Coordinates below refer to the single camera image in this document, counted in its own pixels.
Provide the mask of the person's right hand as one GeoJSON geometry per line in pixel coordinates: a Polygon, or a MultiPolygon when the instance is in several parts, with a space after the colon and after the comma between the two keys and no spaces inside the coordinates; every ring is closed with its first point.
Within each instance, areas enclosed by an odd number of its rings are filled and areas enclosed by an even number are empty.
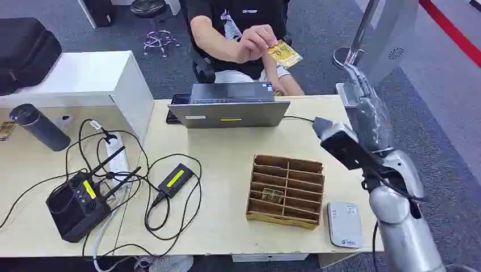
{"type": "Polygon", "coordinates": [[[270,25],[252,26],[246,29],[240,40],[235,43],[235,62],[245,63],[258,60],[277,43],[278,40],[270,25]]]}

